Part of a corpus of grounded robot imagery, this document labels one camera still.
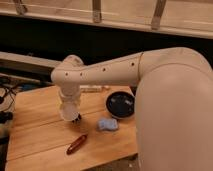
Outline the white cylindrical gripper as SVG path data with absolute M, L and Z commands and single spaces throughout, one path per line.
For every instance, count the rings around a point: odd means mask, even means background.
M 59 108 L 61 118 L 65 121 L 71 121 L 72 123 L 79 122 L 82 119 L 78 109 L 80 104 L 80 93 L 77 92 L 71 95 L 66 95 L 62 91 L 59 91 L 59 97 L 61 99 Z

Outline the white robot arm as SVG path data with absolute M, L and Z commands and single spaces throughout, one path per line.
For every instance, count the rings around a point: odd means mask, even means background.
M 78 118 L 82 85 L 135 86 L 140 171 L 213 171 L 213 69 L 197 51 L 165 48 L 93 65 L 70 55 L 51 80 L 66 121 Z

